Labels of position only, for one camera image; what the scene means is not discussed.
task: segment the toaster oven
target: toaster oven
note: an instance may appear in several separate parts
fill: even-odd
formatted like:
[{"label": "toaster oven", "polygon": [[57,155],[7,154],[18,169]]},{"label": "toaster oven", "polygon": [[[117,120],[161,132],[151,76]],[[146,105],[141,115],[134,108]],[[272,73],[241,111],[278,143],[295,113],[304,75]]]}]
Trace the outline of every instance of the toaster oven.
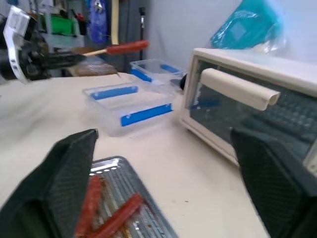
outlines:
[{"label": "toaster oven", "polygon": [[232,128],[278,139],[317,175],[317,66],[249,51],[194,49],[181,123],[237,163]]}]

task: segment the baking tray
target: baking tray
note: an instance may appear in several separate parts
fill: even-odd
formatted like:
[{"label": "baking tray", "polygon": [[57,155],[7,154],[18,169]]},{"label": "baking tray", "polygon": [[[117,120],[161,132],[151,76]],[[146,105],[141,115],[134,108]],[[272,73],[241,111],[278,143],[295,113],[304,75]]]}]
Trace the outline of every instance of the baking tray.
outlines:
[{"label": "baking tray", "polygon": [[91,176],[105,180],[103,202],[93,222],[93,229],[101,226],[134,193],[143,196],[145,202],[114,238],[177,238],[178,236],[159,210],[129,162],[115,156],[93,162]]}]

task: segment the white table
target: white table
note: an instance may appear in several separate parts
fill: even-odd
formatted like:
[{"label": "white table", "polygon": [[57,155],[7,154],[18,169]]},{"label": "white table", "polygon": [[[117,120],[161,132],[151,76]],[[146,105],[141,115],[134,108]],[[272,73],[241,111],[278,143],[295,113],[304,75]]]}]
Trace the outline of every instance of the white table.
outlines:
[{"label": "white table", "polygon": [[267,237],[237,168],[184,129],[177,111],[153,130],[106,135],[81,90],[128,77],[56,78],[0,87],[0,205],[56,141],[98,128],[94,159],[127,158],[180,238]]}]

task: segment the toaster oven handle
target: toaster oven handle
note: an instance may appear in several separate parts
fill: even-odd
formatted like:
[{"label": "toaster oven handle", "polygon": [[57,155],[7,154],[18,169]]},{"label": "toaster oven handle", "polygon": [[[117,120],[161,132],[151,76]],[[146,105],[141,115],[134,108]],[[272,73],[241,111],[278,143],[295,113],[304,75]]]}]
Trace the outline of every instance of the toaster oven handle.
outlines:
[{"label": "toaster oven handle", "polygon": [[233,100],[265,111],[276,104],[280,92],[260,86],[219,70],[208,68],[202,72],[201,83]]}]

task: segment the red sausage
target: red sausage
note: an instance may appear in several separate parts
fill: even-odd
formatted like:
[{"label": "red sausage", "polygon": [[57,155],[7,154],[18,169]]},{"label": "red sausage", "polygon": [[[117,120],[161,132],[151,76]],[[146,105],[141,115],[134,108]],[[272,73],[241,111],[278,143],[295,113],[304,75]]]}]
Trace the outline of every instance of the red sausage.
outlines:
[{"label": "red sausage", "polygon": [[134,194],[89,238],[111,237],[138,210],[142,203],[143,197],[139,194]]},{"label": "red sausage", "polygon": [[92,176],[88,185],[80,219],[75,230],[77,237],[83,237],[90,233],[91,224],[101,200],[101,193],[102,180],[97,175]]},{"label": "red sausage", "polygon": [[107,47],[107,54],[110,55],[115,55],[115,54],[124,54],[128,52],[136,52],[140,51],[150,45],[149,41],[136,41],[133,43],[128,43],[128,44],[122,44],[122,45],[117,45],[117,46],[110,46]]}]

